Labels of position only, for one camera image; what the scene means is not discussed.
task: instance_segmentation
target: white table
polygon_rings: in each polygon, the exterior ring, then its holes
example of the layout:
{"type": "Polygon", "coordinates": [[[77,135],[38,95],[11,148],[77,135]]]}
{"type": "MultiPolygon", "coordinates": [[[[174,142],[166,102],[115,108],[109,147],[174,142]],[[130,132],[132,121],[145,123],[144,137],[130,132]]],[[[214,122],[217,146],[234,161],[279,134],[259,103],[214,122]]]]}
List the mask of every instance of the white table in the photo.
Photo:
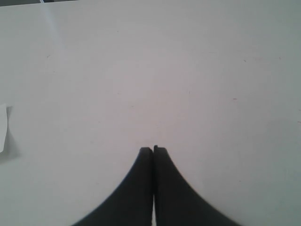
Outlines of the white table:
{"type": "Polygon", "coordinates": [[[301,221],[301,5],[80,0],[0,8],[0,224],[67,226],[165,146],[246,226],[301,221]]]}

